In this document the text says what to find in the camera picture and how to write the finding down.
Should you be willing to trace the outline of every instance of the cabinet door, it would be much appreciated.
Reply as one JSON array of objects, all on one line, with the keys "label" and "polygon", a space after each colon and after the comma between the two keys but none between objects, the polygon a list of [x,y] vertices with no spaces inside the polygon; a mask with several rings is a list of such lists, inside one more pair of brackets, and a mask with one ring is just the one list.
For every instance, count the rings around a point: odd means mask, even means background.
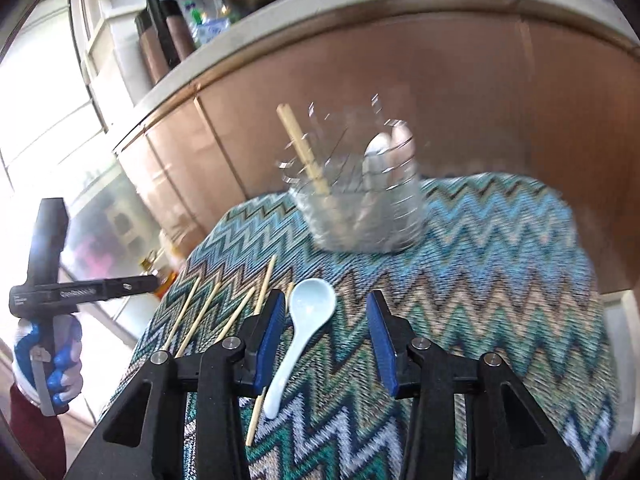
[{"label": "cabinet door", "polygon": [[185,206],[207,233],[229,208],[244,202],[241,187],[193,101],[168,114],[147,135]]},{"label": "cabinet door", "polygon": [[188,255],[204,239],[206,232],[185,208],[146,137],[136,139],[120,153],[118,160],[160,227],[171,237],[186,234],[183,237],[186,245],[180,248]]},{"label": "cabinet door", "polygon": [[[278,104],[289,103],[308,131],[311,102],[316,111],[366,109],[375,94],[384,118],[408,122],[424,174],[521,173],[526,65],[516,24],[434,12],[340,28],[224,76],[202,90],[202,102],[250,196],[285,187],[275,162],[293,154]],[[334,153],[364,154],[377,134],[335,133],[322,139],[326,153],[340,139]]]},{"label": "cabinet door", "polygon": [[640,274],[640,67],[586,34],[528,26],[533,175],[571,206],[600,292],[632,288]]}]

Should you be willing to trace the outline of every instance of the blue glove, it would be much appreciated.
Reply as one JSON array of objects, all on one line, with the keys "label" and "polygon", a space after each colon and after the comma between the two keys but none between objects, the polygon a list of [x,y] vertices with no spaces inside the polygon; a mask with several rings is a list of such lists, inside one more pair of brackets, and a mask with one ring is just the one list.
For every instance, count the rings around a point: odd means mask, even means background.
[{"label": "blue glove", "polygon": [[[47,388],[51,393],[52,405],[66,406],[82,390],[82,327],[75,316],[63,315],[53,318],[53,337],[56,353],[53,357],[54,370],[47,377]],[[31,359],[33,349],[40,343],[40,327],[37,322],[21,319],[18,322],[14,345],[14,377],[21,393],[33,404],[40,406],[36,390]]]}]

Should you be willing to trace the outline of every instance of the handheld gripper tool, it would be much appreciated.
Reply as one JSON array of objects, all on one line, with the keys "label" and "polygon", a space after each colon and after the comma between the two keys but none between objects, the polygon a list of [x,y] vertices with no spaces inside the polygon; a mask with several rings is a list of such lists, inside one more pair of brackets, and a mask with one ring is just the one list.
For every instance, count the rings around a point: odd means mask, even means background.
[{"label": "handheld gripper tool", "polygon": [[9,311],[38,323],[40,339],[31,350],[31,370],[40,397],[40,411],[54,416],[68,411],[56,406],[47,389],[47,378],[54,370],[56,351],[53,318],[78,312],[79,303],[107,301],[123,296],[153,292],[155,276],[129,276],[106,280],[58,283],[60,253],[65,247],[69,216],[62,198],[43,198],[33,227],[27,280],[9,291]]},{"label": "handheld gripper tool", "polygon": [[392,316],[382,292],[367,297],[380,378],[395,399],[413,398],[401,480],[450,480],[454,394],[464,394],[467,480],[584,480],[572,450],[507,363],[450,355]]},{"label": "handheld gripper tool", "polygon": [[273,289],[238,335],[204,353],[158,350],[103,416],[65,480],[183,478],[186,396],[197,392],[196,474],[201,480],[250,480],[238,397],[255,399],[271,383],[285,323],[285,298]]}]

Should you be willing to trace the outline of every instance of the kitchen counter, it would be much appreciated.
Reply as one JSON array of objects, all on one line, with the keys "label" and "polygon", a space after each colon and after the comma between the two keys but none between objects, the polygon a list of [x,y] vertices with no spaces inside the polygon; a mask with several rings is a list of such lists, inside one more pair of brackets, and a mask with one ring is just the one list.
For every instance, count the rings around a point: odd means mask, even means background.
[{"label": "kitchen counter", "polygon": [[[384,0],[280,0],[255,12],[234,24],[214,41],[198,49],[162,79],[129,114],[110,130],[109,136],[114,149],[121,149],[123,147],[122,141],[130,140],[127,139],[128,134],[146,116],[211,66],[233,54],[238,54],[259,40],[306,20],[316,18],[321,14],[380,1]],[[623,48],[631,50],[640,44],[638,37],[620,10],[613,3],[604,0],[411,0],[398,2],[395,6],[389,5],[382,12],[379,12],[377,17],[404,14],[405,9],[410,12],[477,9],[548,16],[554,21],[567,23],[577,28],[586,28],[590,32],[597,31],[607,39],[619,43]],[[312,30],[304,31],[304,36],[320,33],[327,28],[343,23],[337,17],[329,21],[333,23],[316,21],[311,27]],[[293,36],[285,35],[281,41],[270,44],[270,49],[275,50],[294,39]]]},{"label": "kitchen counter", "polygon": [[188,57],[108,138],[187,255],[229,208],[285,189],[278,104],[308,131],[309,103],[378,94],[411,127],[423,175],[557,189],[612,292],[640,283],[638,54],[609,0],[280,0]]}]

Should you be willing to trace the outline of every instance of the table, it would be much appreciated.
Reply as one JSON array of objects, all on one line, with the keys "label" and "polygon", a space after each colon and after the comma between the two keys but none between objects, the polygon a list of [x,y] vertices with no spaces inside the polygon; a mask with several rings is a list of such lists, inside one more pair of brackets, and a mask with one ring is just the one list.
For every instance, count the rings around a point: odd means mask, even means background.
[{"label": "table", "polygon": [[[522,378],[587,474],[606,460],[617,380],[590,261],[570,209],[530,178],[484,173],[425,180],[423,242],[401,254],[317,250],[288,194],[232,208],[193,251],[144,335],[118,392],[164,342],[196,276],[200,286],[172,342],[175,351],[217,279],[220,294],[187,353],[212,344],[245,292],[319,276],[338,294],[334,317],[306,348],[280,413],[261,418],[247,449],[254,478],[396,478],[409,402],[383,389],[364,303],[373,288],[419,334],[471,358],[496,349]],[[252,308],[242,313],[233,333]],[[292,338],[290,319],[276,361]],[[253,401],[241,399],[246,429]],[[185,478],[195,479],[194,395],[185,421]],[[464,405],[456,399],[456,477],[465,477]]]}]

